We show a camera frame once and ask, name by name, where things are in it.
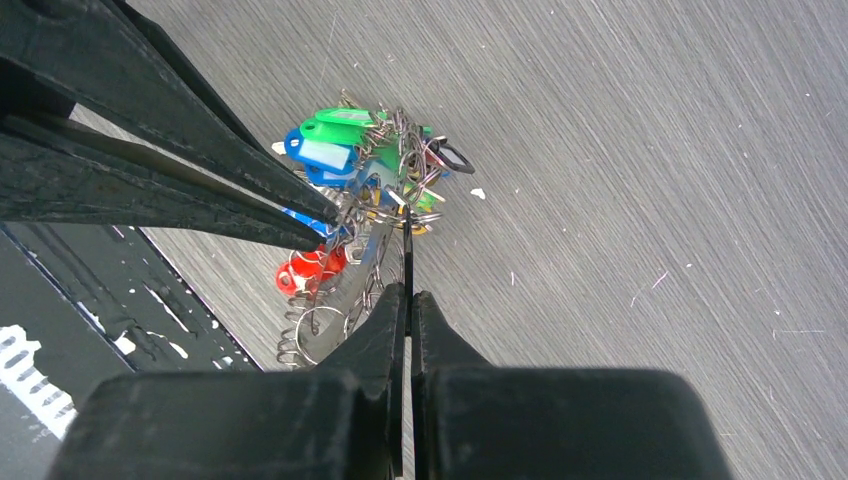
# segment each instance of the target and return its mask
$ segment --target pile of key tags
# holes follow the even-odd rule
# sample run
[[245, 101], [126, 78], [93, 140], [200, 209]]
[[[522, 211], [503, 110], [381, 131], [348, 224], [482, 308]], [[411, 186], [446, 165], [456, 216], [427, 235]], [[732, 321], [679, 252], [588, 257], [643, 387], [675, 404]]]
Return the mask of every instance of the pile of key tags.
[[404, 222], [411, 219], [412, 232], [421, 235], [441, 217], [436, 207], [445, 199], [431, 188], [474, 167], [401, 108], [368, 110], [345, 90], [337, 108], [316, 112], [271, 148], [341, 212], [334, 228], [283, 209], [326, 239], [314, 252], [292, 251], [275, 278], [291, 322], [277, 361], [298, 369], [329, 355], [367, 318], [384, 285], [400, 279]]

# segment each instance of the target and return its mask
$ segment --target wood grain surface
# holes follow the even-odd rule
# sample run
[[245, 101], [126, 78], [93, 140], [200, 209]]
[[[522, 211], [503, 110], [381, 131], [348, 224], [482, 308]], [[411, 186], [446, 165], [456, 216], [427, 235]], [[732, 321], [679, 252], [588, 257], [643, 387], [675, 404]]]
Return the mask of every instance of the wood grain surface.
[[[342, 87], [449, 135], [416, 281], [495, 363], [669, 369], [740, 479], [848, 478], [848, 3], [134, 4], [266, 145]], [[276, 368], [285, 252], [148, 233]]]

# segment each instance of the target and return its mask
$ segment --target black key tag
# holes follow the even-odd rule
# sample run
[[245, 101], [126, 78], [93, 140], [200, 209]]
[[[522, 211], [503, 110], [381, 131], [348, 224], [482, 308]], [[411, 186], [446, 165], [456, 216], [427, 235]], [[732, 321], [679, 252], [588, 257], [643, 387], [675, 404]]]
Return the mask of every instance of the black key tag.
[[472, 174], [475, 172], [474, 166], [467, 158], [450, 144], [447, 140], [433, 142], [431, 149], [435, 154], [436, 160], [442, 167], [454, 172]]

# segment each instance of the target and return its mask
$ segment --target bunch of keychains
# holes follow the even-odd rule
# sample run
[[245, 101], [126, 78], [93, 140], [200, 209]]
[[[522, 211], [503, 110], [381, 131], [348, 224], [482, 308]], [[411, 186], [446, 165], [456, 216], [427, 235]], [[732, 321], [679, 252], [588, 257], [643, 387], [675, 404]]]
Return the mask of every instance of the bunch of keychains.
[[[333, 228], [283, 209], [326, 239], [314, 252], [291, 252], [276, 274], [277, 287], [288, 297], [285, 318], [294, 324], [282, 331], [277, 360], [290, 368], [308, 367], [367, 317], [386, 272], [399, 279], [386, 266], [386, 252], [394, 245], [395, 260], [402, 258], [393, 240], [405, 219], [412, 219], [414, 234], [432, 231], [430, 223], [441, 216], [436, 207], [445, 202], [433, 185], [452, 172], [472, 174], [474, 167], [446, 137], [433, 136], [402, 109], [368, 110], [344, 90], [337, 108], [316, 112], [272, 149], [292, 160], [301, 178], [341, 212]], [[343, 273], [352, 269], [357, 272], [345, 282]], [[330, 297], [346, 301], [333, 306]], [[335, 321], [319, 319], [320, 313]]]

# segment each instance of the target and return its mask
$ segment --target scratch mark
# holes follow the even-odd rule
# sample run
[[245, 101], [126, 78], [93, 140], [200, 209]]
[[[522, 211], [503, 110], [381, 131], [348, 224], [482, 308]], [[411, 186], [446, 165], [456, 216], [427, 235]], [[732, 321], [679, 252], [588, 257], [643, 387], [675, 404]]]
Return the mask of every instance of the scratch mark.
[[772, 340], [777, 340], [778, 333], [785, 333], [789, 335], [809, 335], [813, 333], [826, 333], [824, 330], [776, 330], [773, 329], [771, 331]]
[[662, 276], [660, 278], [658, 278], [656, 282], [654, 282], [654, 286], [651, 287], [651, 290], [657, 288], [657, 286], [660, 284], [660, 282], [665, 280], [665, 277], [667, 277], [667, 276], [668, 276], [668, 270], [666, 270], [665, 273], [663, 273]]
[[333, 46], [333, 35], [336, 33], [336, 22], [339, 19], [339, 11], [333, 14], [333, 26], [330, 27], [330, 38], [327, 39], [327, 51], [324, 55], [324, 66], [321, 67], [321, 77], [318, 79], [318, 90], [324, 85], [324, 74], [327, 73], [327, 62], [330, 61], [330, 47]]

